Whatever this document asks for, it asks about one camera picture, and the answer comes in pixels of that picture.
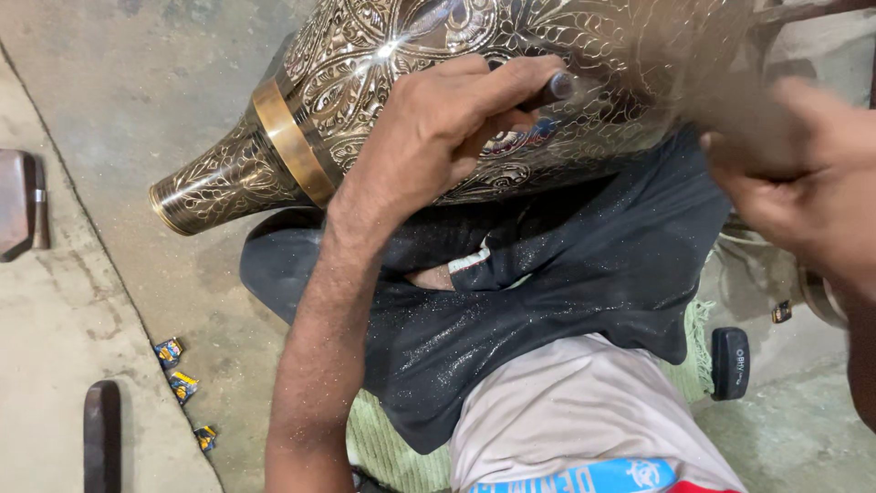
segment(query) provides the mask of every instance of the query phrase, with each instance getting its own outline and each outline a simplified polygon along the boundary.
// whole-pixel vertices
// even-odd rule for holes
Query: green mat
[[[688,358],[678,366],[660,361],[663,374],[688,403],[710,394],[711,356],[703,326],[713,302],[690,302],[684,312]],[[447,445],[429,455],[420,455],[396,433],[380,402],[359,390],[347,421],[347,454],[350,464],[400,493],[433,493],[450,488],[450,455]]]

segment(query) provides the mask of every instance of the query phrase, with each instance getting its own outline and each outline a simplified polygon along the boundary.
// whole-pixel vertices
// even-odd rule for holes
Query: black trousers
[[[432,207],[392,238],[371,306],[364,388],[421,454],[445,443],[463,400],[503,363],[554,340],[599,332],[674,364],[683,313],[730,203],[684,128],[617,175],[492,204]],[[321,213],[286,210],[241,257],[244,285],[286,322],[316,260]],[[456,291],[403,274],[472,254]],[[508,289],[521,277],[529,277]]]

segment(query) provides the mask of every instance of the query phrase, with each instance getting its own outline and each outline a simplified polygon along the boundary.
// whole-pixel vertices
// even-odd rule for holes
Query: engraved brass vase
[[[392,82],[469,53],[491,65],[558,54],[597,94],[496,136],[436,204],[605,176],[623,167],[613,157],[663,140],[683,95],[726,73],[751,18],[751,0],[321,0],[237,126],[153,185],[152,208],[191,235],[258,211],[325,207]]]

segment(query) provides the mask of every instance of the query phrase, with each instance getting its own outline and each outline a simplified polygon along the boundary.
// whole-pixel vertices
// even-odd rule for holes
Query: man
[[[491,72],[465,56],[396,81],[329,205],[297,304],[274,389],[266,491],[353,490],[345,426],[365,375],[385,245],[474,169],[491,136],[533,125],[535,116],[515,106],[563,68],[547,56]],[[809,131],[799,178],[745,175],[739,163],[754,158],[720,135],[703,136],[703,147],[746,221],[846,294],[851,390],[873,427],[876,363],[867,355],[876,337],[865,324],[876,300],[876,116],[796,81],[777,97]],[[454,491],[745,490],[652,357],[594,334],[554,340],[492,371],[465,398],[450,452]]]

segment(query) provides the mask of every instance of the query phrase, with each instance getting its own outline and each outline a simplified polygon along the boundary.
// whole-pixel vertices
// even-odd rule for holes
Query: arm
[[[265,491],[352,491],[345,428],[364,379],[368,313],[386,241],[477,164],[486,141],[535,116],[515,106],[558,70],[554,56],[493,72],[467,55],[399,78],[328,207],[319,258],[280,356]]]
[[[806,130],[797,142],[800,176],[774,182],[746,175],[739,163],[755,158],[714,133],[703,137],[710,171],[751,227],[844,295],[851,395],[876,431],[876,111],[795,79],[775,93]]]

